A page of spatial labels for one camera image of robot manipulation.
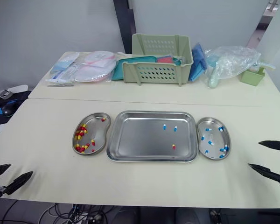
kidney-shaped metal dish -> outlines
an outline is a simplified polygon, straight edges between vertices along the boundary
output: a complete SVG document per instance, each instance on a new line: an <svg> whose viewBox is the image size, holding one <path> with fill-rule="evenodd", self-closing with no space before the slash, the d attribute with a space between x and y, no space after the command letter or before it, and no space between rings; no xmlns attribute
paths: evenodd
<svg viewBox="0 0 280 224"><path fill-rule="evenodd" d="M215 118L202 118L197 123L199 151L212 160L222 160L230 153L231 140L226 126Z"/></svg>
<svg viewBox="0 0 280 224"><path fill-rule="evenodd" d="M106 144L106 135L110 124L111 118L106 113L99 112L88 115L81 120L75 129L72 140L73 150L80 155L94 155L102 151ZM83 132L83 136L78 138L80 132Z"/></svg>
<svg viewBox="0 0 280 224"><path fill-rule="evenodd" d="M194 118L184 112L124 111L107 154L114 161L190 162L198 154Z"/></svg>

green plastic basket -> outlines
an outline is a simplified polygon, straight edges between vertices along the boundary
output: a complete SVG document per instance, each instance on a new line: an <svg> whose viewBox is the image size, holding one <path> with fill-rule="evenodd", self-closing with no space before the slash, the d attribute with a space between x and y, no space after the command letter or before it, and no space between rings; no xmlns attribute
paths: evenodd
<svg viewBox="0 0 280 224"><path fill-rule="evenodd" d="M132 36L133 56L183 57L185 64L174 63L123 63L124 81L141 83L174 83L188 82L193 56L189 38L180 35L144 35Z"/></svg>
<svg viewBox="0 0 280 224"><path fill-rule="evenodd" d="M246 70L242 72L241 82L257 86L264 76L265 76L264 68L260 68L257 73Z"/></svg>

plastic basket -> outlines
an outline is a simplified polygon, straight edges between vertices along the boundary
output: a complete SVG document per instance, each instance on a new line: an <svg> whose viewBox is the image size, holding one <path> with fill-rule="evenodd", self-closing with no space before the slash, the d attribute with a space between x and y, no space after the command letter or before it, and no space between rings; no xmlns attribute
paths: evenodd
<svg viewBox="0 0 280 224"><path fill-rule="evenodd" d="M180 35L144 35L132 36L133 56L183 57L185 64L174 63L123 63L124 81L141 83L174 83L188 82L193 56L189 38Z"/></svg>

white wall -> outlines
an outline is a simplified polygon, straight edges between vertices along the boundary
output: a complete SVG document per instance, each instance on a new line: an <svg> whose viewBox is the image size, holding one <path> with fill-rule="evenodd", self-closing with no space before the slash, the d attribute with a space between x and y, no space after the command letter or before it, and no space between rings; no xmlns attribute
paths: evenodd
<svg viewBox="0 0 280 224"><path fill-rule="evenodd" d="M112 0L0 0L0 89L34 87L65 51L124 52Z"/></svg>
<svg viewBox="0 0 280 224"><path fill-rule="evenodd" d="M187 35L204 49L249 42L268 0L133 0L138 33Z"/></svg>
<svg viewBox="0 0 280 224"><path fill-rule="evenodd" d="M280 5L257 46L257 51L261 53L262 60L276 66L276 70L268 70L268 73L280 91Z"/></svg>

table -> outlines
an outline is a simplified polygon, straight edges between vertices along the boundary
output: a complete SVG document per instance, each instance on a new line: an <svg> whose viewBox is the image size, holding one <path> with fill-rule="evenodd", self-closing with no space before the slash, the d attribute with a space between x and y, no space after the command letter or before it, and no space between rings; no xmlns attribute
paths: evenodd
<svg viewBox="0 0 280 224"><path fill-rule="evenodd" d="M268 74L257 87L241 83L240 76L221 81L215 89L209 89L200 78L196 82L179 87L177 84L78 83L72 87L47 87L43 77L29 98L76 99L116 102L235 105L280 107L280 93Z"/></svg>
<svg viewBox="0 0 280 224"><path fill-rule="evenodd" d="M94 112L112 119L124 110L183 111L197 122L211 116L231 136L222 161L201 154L191 163L114 162L105 149L81 156L71 147L77 124ZM0 185L30 170L33 177L7 198L139 206L280 208L280 184L247 163L280 173L280 152L258 144L280 140L280 108L28 99L0 133Z"/></svg>

